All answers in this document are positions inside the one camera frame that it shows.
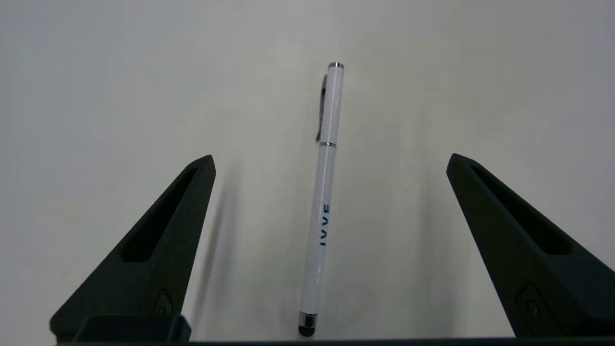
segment white surface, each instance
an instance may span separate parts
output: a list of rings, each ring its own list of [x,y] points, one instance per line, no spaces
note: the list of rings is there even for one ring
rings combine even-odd
[[[305,269],[301,282],[300,315],[302,315],[301,313],[318,314],[320,310],[328,232],[330,232],[330,224],[334,222],[332,219],[333,210],[331,209],[331,189],[333,187],[336,151],[336,147],[321,144],[337,144],[343,85],[344,68],[329,66],[324,85],[325,92],[320,92],[323,101],[322,123],[317,135],[318,163],[316,164],[316,178],[314,179],[312,214],[307,234]],[[304,318],[299,317],[299,325],[306,327]]]
[[[209,153],[192,338],[296,338],[319,89],[335,60],[344,145],[316,337],[511,335],[446,163],[476,159],[615,267],[614,11],[2,2],[0,342],[51,344],[51,314]]]

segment pen cap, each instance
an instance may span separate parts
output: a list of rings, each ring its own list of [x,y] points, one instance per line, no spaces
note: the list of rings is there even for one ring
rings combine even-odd
[[[339,109],[342,99],[342,84],[344,82],[344,65],[332,62],[327,69],[327,84],[325,86],[324,106],[322,110],[322,127],[320,141],[337,143],[339,128]]]

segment pen clip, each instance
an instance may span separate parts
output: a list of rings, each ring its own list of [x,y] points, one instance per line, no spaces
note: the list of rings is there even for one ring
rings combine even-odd
[[[327,88],[327,75],[322,78],[322,86],[320,87],[320,110],[318,114],[318,133],[316,134],[316,143],[320,142],[320,131],[322,130],[322,113],[325,110],[325,89]]]

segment silver ring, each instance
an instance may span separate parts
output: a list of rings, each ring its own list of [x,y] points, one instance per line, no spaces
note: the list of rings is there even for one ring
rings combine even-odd
[[[329,68],[331,67],[335,67],[335,68],[341,68],[342,70],[344,69],[344,64],[341,62],[332,62],[329,64]]]
[[[316,318],[318,317],[317,313],[305,313],[299,312],[299,325],[305,328],[314,328],[316,327]]]

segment stylus pen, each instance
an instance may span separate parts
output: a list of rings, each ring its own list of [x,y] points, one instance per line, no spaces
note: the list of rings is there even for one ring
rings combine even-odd
[[[339,62],[330,63],[323,83],[324,92],[321,96],[320,131],[316,137],[319,143],[318,166],[299,310],[299,333],[306,337],[314,334],[320,307],[325,249],[331,224],[331,185],[343,81],[344,65]]]

